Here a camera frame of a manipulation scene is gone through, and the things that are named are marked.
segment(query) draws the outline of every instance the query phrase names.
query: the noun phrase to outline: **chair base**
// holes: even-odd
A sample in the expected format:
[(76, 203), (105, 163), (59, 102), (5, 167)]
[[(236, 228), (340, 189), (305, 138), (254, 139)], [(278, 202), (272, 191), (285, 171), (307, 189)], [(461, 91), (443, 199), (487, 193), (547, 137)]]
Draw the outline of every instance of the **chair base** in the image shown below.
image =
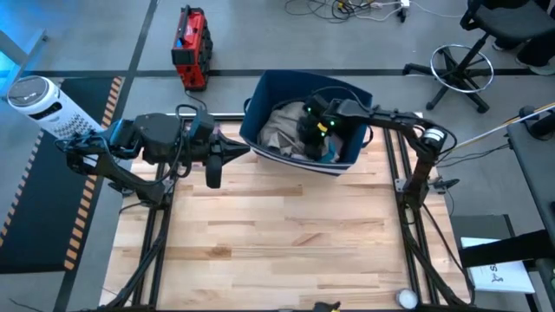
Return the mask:
[[(445, 61), (445, 65), (447, 69), (436, 69), (435, 71), (438, 74), (438, 76), (443, 78), (448, 84), (452, 86), (456, 86), (459, 89), (477, 90), (480, 88), (480, 86), (478, 86), (478, 84), (474, 82), (472, 78), (487, 74), (488, 73), (487, 70), (482, 70), (482, 69), (469, 70), (469, 69), (465, 69), (464, 67), (463, 69), (460, 69), (461, 67), (460, 64), (453, 59), (449, 48), (443, 49), (440, 52), (440, 54), (443, 55), (443, 59)], [(402, 70), (402, 74), (408, 75), (412, 71), (415, 71), (424, 75), (434, 76), (434, 74), (432, 73), (432, 69), (430, 67), (413, 64), (413, 63), (406, 64), (405, 68)], [(445, 95), (445, 93), (448, 90), (449, 88), (446, 86), (441, 87), (440, 91), (435, 95), (435, 97), (430, 102), (428, 102), (428, 104), (426, 104), (426, 109), (427, 110), (434, 109), (434, 107), (438, 104), (438, 102), (441, 100), (443, 95)], [(476, 108), (478, 113), (483, 114), (489, 110), (489, 106), (487, 105), (487, 103), (485, 103), (481, 99), (481, 97), (476, 93), (464, 93), (464, 95), (466, 95), (470, 100), (472, 100), (478, 106)]]

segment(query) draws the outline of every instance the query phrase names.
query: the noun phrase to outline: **black floor mat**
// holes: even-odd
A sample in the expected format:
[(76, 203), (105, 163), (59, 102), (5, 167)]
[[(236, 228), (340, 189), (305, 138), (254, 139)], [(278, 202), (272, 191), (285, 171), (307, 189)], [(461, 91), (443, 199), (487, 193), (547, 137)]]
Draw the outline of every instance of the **black floor mat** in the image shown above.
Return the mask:
[[(104, 127), (121, 78), (67, 79), (61, 89)], [(55, 137), (41, 131), (0, 235), (0, 274), (72, 270), (78, 263), (101, 179), (69, 170)]]

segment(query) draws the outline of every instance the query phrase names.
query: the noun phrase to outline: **caution stripe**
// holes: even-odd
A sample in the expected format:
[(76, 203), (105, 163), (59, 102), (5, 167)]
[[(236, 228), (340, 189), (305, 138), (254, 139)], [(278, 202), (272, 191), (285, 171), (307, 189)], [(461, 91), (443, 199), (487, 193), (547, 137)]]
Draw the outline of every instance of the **caution stripe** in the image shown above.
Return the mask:
[(23, 174), (21, 176), (21, 181), (19, 181), (19, 185), (17, 186), (16, 194), (11, 201), (10, 208), (8, 209), (8, 216), (3, 222), (3, 227), (0, 230), (0, 247), (3, 245), (3, 241), (8, 235), (8, 231), (10, 230), (11, 219), (14, 217), (17, 211), (17, 205), (19, 204), (19, 199), (23, 195), (23, 189), (25, 188), (25, 184), (27, 183), (27, 179), (29, 178), (29, 174), (31, 172), (31, 168), (33, 167), (33, 162), (35, 161), (36, 153), (38, 152), (38, 147), (41, 145), (41, 140), (44, 135), (44, 131), (39, 131), (38, 135), (36, 136), (35, 145), (31, 150), (31, 155), (27, 160), (27, 165), (23, 170)]
[[(117, 105), (118, 97), (120, 95), (120, 88), (122, 79), (115, 77), (110, 87), (109, 96), (106, 101), (106, 108), (104, 109), (104, 116), (102, 117), (101, 126), (107, 129), (112, 124), (114, 117), (115, 107)], [(72, 270), (79, 259), (79, 251), (82, 249), (83, 232), (85, 231), (88, 223), (89, 209), (92, 205), (91, 201), (95, 194), (96, 176), (89, 175), (83, 187), (81, 201), (76, 209), (75, 225), (71, 231), (69, 238), (69, 246), (66, 252), (66, 259), (64, 267), (67, 270)]]

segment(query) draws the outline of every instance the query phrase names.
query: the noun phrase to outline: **crumpled fabric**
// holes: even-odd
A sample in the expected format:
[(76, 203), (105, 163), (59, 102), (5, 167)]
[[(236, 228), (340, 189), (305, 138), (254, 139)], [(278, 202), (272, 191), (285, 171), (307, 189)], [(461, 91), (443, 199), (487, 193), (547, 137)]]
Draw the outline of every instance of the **crumpled fabric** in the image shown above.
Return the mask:
[[(283, 156), (293, 159), (310, 160), (304, 155), (304, 143), (299, 139), (297, 123), (301, 117), (307, 113), (303, 110), (304, 102), (294, 101), (281, 109), (271, 112), (270, 118), (258, 133), (258, 144), (267, 147), (269, 150), (279, 151)], [(322, 156), (329, 151), (330, 138), (324, 139)], [(336, 153), (331, 161), (335, 163), (339, 160)]]

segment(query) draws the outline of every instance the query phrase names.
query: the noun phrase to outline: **white cylindrical fan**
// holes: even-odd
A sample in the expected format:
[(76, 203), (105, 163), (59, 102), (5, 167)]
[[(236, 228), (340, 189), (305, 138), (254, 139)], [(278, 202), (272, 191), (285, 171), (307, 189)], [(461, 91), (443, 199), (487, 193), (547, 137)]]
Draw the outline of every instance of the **white cylindrical fan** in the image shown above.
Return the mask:
[(98, 122), (44, 77), (29, 76), (15, 82), (8, 91), (8, 103), (57, 139), (102, 131)]

